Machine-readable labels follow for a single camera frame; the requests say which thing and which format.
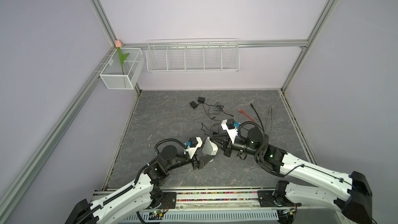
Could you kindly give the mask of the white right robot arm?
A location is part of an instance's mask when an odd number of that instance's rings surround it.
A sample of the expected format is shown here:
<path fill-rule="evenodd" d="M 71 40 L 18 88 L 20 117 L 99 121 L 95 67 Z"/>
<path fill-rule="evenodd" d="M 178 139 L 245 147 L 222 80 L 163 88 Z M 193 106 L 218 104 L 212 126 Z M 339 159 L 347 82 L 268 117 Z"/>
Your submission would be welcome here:
<path fill-rule="evenodd" d="M 217 146 L 226 157 L 233 151 L 253 156 L 265 172 L 279 177 L 269 203 L 283 207 L 317 204 L 334 209 L 357 224 L 373 224 L 373 193 L 366 176 L 353 171 L 337 172 L 302 160 L 269 144 L 269 136 L 253 121 L 222 122 L 223 132 L 206 143 Z"/>

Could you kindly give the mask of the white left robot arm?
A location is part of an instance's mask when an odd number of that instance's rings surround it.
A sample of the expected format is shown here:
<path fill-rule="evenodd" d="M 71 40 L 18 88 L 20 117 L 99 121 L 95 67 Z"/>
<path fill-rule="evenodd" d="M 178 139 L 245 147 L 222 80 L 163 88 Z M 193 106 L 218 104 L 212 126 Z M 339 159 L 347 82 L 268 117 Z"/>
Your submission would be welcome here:
<path fill-rule="evenodd" d="M 186 143 L 166 139 L 155 147 L 156 157 L 146 163 L 135 179 L 103 198 L 78 202 L 66 220 L 68 224 L 117 224 L 132 213 L 162 204 L 160 186 L 169 178 L 170 171 L 192 165 L 202 169 L 213 161 L 218 146 L 210 139 L 193 138 Z"/>

